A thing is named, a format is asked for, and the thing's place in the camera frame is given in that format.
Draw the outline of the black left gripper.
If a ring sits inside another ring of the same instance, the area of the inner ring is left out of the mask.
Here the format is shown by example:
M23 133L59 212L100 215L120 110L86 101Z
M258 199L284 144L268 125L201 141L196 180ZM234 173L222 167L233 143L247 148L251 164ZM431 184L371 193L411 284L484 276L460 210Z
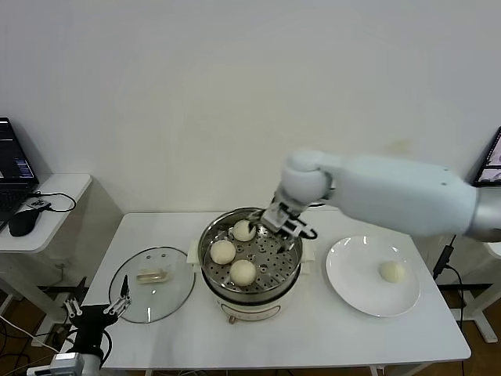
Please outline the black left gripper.
M125 310L131 305L128 276L125 275L119 296L111 300L109 305L83 305L81 304L86 295L87 277L83 277L73 291L64 301L67 316L77 328L73 353L102 353L101 342L105 329L118 320Z

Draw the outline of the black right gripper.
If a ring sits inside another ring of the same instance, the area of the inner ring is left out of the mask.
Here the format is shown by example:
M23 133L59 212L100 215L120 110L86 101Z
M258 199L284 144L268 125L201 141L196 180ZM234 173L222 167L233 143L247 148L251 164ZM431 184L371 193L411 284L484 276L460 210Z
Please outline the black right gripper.
M280 233L275 235L278 244L276 254L284 253L293 248L294 238L314 239L314 229L301 219L301 215L309 208L309 204L282 198L279 207L285 216L285 222L280 227ZM263 226L265 224L263 215L263 212L250 213L249 227Z

